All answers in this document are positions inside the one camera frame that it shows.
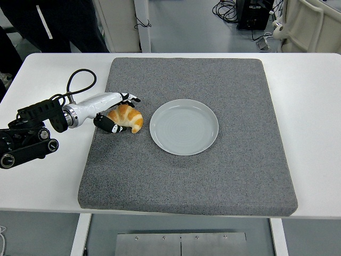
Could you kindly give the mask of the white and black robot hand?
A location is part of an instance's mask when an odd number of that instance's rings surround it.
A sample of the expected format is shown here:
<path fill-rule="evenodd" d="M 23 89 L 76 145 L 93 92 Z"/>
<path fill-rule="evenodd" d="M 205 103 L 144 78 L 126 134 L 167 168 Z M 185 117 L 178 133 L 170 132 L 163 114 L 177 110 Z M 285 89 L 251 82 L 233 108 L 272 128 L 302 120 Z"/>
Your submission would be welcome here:
<path fill-rule="evenodd" d="M 92 118 L 98 128 L 119 133 L 128 127 L 137 133 L 143 126 L 142 114 L 134 108 L 132 101 L 139 102 L 129 93 L 102 93 L 88 98 L 77 105 L 70 105 L 71 127 L 78 127 L 87 118 Z"/>

